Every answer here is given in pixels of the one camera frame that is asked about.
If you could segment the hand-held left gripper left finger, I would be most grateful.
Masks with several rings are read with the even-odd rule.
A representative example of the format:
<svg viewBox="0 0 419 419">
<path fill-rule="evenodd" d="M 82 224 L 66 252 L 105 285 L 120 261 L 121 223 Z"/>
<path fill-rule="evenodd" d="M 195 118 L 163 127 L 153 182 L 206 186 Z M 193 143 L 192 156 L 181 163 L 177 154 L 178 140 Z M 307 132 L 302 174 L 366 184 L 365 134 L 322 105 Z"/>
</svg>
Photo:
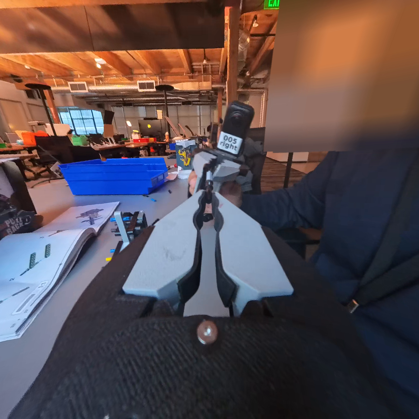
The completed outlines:
<svg viewBox="0 0 419 419">
<path fill-rule="evenodd" d="M 152 228 L 122 290 L 166 301 L 179 316 L 201 282 L 205 193 L 196 192 Z"/>
</svg>

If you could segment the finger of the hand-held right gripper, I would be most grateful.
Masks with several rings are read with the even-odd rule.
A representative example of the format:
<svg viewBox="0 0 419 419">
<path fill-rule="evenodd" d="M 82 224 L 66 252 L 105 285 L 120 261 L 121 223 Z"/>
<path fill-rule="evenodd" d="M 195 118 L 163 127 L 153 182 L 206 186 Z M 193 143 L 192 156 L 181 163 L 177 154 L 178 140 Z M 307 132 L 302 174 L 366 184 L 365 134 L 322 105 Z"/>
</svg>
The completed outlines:
<svg viewBox="0 0 419 419">
<path fill-rule="evenodd" d="M 228 159 L 215 159 L 215 166 L 212 171 L 213 183 L 235 181 L 240 173 L 241 167 L 241 162 Z"/>
<path fill-rule="evenodd" d="M 196 175 L 194 192 L 203 190 L 206 196 L 212 196 L 214 189 L 214 173 L 216 167 L 216 154 L 202 151 L 194 156 L 193 171 Z"/>
</svg>

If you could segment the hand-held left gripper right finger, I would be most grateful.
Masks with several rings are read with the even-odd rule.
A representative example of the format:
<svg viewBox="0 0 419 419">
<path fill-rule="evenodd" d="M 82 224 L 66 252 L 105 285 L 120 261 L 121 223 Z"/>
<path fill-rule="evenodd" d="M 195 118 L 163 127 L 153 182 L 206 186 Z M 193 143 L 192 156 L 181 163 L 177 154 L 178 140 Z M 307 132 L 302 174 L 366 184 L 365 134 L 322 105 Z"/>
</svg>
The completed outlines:
<svg viewBox="0 0 419 419">
<path fill-rule="evenodd" d="M 294 288 L 259 223 L 221 194 L 212 194 L 217 290 L 231 316 L 250 301 L 291 296 Z"/>
</svg>

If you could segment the person's right forearm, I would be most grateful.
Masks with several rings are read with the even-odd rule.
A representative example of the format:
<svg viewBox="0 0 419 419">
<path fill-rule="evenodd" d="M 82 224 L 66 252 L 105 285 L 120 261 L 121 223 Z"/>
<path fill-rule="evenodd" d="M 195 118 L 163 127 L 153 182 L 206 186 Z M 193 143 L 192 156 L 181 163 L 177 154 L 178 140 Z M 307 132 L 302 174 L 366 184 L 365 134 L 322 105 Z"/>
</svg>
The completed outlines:
<svg viewBox="0 0 419 419">
<path fill-rule="evenodd" d="M 322 228 L 327 209 L 338 199 L 332 181 L 339 152 L 328 152 L 324 160 L 292 187 L 261 195 L 243 195 L 239 208 L 261 226 Z"/>
</svg>

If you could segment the black lego chassis assembly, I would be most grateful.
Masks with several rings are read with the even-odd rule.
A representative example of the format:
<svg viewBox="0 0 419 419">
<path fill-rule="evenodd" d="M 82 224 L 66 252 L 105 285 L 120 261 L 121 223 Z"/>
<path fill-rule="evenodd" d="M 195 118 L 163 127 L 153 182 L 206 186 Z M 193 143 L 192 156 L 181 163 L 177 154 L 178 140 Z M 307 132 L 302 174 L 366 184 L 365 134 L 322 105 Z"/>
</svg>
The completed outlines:
<svg viewBox="0 0 419 419">
<path fill-rule="evenodd" d="M 115 211 L 109 221 L 115 225 L 115 228 L 112 229 L 114 235 L 121 238 L 121 249 L 127 247 L 148 227 L 146 215 L 143 211 L 133 213 Z"/>
</svg>

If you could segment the open lego instruction booklet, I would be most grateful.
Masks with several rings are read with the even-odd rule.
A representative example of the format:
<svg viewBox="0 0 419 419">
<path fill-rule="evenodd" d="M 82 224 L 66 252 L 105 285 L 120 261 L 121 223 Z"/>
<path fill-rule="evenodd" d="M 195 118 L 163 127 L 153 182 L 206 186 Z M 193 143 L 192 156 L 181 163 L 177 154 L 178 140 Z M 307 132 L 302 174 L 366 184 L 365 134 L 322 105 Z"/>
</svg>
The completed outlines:
<svg viewBox="0 0 419 419">
<path fill-rule="evenodd" d="M 1 239 L 1 342 L 24 334 L 119 204 L 71 207 L 35 232 Z"/>
</svg>

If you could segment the dark lego set box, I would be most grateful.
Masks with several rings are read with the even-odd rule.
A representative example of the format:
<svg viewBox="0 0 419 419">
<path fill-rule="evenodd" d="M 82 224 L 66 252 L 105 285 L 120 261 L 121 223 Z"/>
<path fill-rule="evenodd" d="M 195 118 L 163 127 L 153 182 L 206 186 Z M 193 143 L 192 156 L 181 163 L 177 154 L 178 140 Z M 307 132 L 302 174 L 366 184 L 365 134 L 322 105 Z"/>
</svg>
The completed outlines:
<svg viewBox="0 0 419 419">
<path fill-rule="evenodd" d="M 0 164 L 0 238 L 29 233 L 35 228 L 36 209 L 15 160 Z"/>
</svg>

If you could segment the person's right hand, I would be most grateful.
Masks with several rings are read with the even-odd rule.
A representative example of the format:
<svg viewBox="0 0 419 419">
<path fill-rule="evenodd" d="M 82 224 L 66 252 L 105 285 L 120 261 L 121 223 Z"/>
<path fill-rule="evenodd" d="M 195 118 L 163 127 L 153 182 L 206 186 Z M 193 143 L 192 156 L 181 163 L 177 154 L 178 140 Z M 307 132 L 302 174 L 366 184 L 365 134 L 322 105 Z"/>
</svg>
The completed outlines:
<svg viewBox="0 0 419 419">
<path fill-rule="evenodd" d="M 191 171 L 190 175 L 188 176 L 187 198 L 194 194 L 196 181 L 197 175 L 194 171 Z M 235 181 L 224 182 L 220 188 L 219 193 L 236 207 L 240 207 L 242 205 L 242 189 L 241 186 Z"/>
</svg>

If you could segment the colourful printed box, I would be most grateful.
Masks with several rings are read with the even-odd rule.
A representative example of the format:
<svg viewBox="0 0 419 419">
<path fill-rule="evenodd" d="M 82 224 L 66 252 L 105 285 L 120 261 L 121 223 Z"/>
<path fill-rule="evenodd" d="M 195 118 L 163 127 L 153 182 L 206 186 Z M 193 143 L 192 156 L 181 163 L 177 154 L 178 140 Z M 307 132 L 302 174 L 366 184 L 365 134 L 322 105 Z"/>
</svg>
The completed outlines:
<svg viewBox="0 0 419 419">
<path fill-rule="evenodd" d="M 195 149 L 197 149 L 197 144 L 194 138 L 175 141 L 176 163 L 179 170 L 192 170 Z"/>
</svg>

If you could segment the dark computer monitor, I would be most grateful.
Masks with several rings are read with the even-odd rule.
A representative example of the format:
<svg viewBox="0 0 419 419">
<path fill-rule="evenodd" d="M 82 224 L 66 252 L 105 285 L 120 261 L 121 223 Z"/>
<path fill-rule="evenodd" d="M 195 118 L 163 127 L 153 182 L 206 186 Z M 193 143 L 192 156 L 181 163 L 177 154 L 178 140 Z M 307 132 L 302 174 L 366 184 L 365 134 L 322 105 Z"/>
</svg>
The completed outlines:
<svg viewBox="0 0 419 419">
<path fill-rule="evenodd" d="M 165 133 L 162 119 L 140 118 L 138 119 L 138 126 L 142 137 L 161 138 Z"/>
</svg>

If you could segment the black floor lamp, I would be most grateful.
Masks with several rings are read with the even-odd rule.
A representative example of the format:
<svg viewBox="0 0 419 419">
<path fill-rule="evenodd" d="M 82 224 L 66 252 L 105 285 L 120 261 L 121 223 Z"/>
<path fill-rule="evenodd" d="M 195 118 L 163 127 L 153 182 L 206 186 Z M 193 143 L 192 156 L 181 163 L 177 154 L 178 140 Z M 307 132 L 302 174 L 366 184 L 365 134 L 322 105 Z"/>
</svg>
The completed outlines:
<svg viewBox="0 0 419 419">
<path fill-rule="evenodd" d="M 25 83 L 24 86 L 27 89 L 35 90 L 39 93 L 42 104 L 43 104 L 43 107 L 45 109 L 45 112 L 47 114 L 47 117 L 48 117 L 48 120 L 49 120 L 49 123 L 50 123 L 50 127 L 51 127 L 51 130 L 52 130 L 53 136 L 56 137 L 57 133 L 56 133 L 56 130 L 55 130 L 55 127 L 54 127 L 52 114 L 49 111 L 49 107 L 46 103 L 46 95 L 44 93 L 45 91 L 51 91 L 51 87 L 47 84 L 44 84 L 44 83 Z"/>
<path fill-rule="evenodd" d="M 168 122 L 167 118 L 168 118 L 168 101 L 167 101 L 167 94 L 169 92 L 172 92 L 174 90 L 174 87 L 172 85 L 167 85 L 167 84 L 159 84 L 155 86 L 155 90 L 158 92 L 163 93 L 164 96 L 164 109 L 165 109 L 165 120 L 166 120 L 166 127 L 167 127 L 167 131 L 169 133 L 170 136 L 170 123 Z"/>
</svg>

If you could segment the blue plastic bin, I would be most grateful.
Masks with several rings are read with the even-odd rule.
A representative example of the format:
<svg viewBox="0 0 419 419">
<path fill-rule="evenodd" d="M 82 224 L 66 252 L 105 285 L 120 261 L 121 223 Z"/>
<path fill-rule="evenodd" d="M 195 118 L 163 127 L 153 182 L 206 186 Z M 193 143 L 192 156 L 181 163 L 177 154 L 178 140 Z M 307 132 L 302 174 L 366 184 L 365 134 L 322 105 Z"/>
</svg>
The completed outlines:
<svg viewBox="0 0 419 419">
<path fill-rule="evenodd" d="M 73 195 L 148 195 L 165 182 L 163 175 L 146 180 L 70 181 Z"/>
<path fill-rule="evenodd" d="M 160 157 L 97 159 L 59 167 L 67 181 L 149 181 L 168 176 L 165 160 Z"/>
</svg>

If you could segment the person's torso navy jacket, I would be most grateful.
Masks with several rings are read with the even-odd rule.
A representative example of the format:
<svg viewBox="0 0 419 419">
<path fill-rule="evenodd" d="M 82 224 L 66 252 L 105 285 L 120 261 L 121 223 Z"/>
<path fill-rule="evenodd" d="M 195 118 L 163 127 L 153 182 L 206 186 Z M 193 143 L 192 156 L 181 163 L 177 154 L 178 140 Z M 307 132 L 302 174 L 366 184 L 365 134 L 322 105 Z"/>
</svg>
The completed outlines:
<svg viewBox="0 0 419 419">
<path fill-rule="evenodd" d="M 401 408 L 418 418 L 418 181 L 400 233 L 386 230 L 418 149 L 339 152 L 332 181 L 337 202 L 327 209 L 316 267 L 352 318 Z"/>
</svg>

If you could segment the large paned window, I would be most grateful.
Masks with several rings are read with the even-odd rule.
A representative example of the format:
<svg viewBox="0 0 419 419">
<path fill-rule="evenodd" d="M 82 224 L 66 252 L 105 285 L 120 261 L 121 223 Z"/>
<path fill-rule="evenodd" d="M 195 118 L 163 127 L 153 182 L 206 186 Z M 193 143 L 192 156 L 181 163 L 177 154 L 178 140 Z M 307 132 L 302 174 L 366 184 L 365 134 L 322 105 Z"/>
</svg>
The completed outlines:
<svg viewBox="0 0 419 419">
<path fill-rule="evenodd" d="M 57 108 L 61 123 L 68 124 L 76 135 L 103 134 L 103 114 L 94 109 Z"/>
</svg>

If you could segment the black office chair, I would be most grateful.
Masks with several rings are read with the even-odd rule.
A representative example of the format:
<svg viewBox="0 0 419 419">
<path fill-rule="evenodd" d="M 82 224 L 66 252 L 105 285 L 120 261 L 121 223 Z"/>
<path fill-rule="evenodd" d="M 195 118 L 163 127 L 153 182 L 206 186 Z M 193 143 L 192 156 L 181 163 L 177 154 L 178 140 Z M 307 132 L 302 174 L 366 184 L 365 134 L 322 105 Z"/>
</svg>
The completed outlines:
<svg viewBox="0 0 419 419">
<path fill-rule="evenodd" d="M 60 165 L 75 162 L 73 145 L 68 135 L 34 137 L 39 163 L 46 165 L 47 172 L 56 179 L 63 179 Z"/>
</svg>

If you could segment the orange storage bin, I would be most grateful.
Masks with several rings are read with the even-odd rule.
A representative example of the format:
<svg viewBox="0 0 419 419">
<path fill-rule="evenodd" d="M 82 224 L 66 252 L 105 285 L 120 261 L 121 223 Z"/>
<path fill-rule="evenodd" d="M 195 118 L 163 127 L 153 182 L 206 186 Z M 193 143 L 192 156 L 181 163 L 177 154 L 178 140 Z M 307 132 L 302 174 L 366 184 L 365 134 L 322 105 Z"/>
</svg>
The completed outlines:
<svg viewBox="0 0 419 419">
<path fill-rule="evenodd" d="M 48 137 L 48 136 L 49 134 L 42 130 L 38 130 L 36 132 L 29 132 L 29 131 L 21 132 L 21 139 L 25 147 L 35 147 L 36 146 L 35 137 Z"/>
</svg>

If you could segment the wooden support post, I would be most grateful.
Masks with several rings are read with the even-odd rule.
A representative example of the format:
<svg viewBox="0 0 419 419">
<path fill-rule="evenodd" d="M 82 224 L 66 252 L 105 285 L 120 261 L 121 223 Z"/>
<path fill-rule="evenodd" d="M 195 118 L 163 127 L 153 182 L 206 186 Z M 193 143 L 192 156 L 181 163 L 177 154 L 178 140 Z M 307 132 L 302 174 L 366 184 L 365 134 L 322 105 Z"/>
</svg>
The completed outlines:
<svg viewBox="0 0 419 419">
<path fill-rule="evenodd" d="M 240 1 L 225 8 L 227 13 L 227 104 L 237 100 L 238 89 L 238 41 L 240 23 Z"/>
</svg>

